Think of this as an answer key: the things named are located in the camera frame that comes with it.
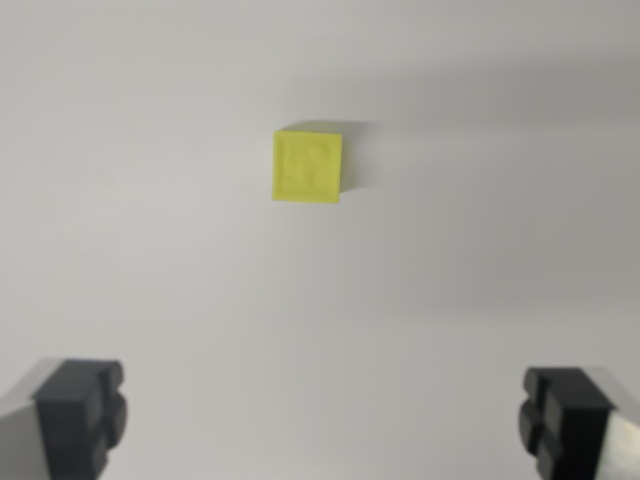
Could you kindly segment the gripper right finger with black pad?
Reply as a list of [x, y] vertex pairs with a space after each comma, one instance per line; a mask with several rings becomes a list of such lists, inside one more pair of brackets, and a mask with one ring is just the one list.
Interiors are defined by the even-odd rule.
[[600, 367], [530, 367], [518, 414], [545, 480], [639, 477], [639, 397]]

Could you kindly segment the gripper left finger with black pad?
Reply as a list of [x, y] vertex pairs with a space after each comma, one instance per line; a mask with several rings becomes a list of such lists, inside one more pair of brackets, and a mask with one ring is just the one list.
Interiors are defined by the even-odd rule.
[[98, 479], [120, 443], [118, 360], [44, 358], [1, 394], [3, 479]]

